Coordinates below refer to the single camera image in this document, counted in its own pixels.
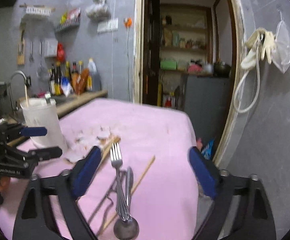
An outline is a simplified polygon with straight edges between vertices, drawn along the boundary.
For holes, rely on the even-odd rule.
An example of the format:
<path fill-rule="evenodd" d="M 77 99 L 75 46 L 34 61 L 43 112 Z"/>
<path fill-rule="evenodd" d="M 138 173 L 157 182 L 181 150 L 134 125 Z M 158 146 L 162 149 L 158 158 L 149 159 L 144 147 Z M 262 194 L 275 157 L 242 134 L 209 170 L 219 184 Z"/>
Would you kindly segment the person's left hand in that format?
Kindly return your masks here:
<path fill-rule="evenodd" d="M 10 185 L 10 178 L 9 177 L 1 177 L 0 178 L 0 192 L 4 192 L 8 189 Z"/>

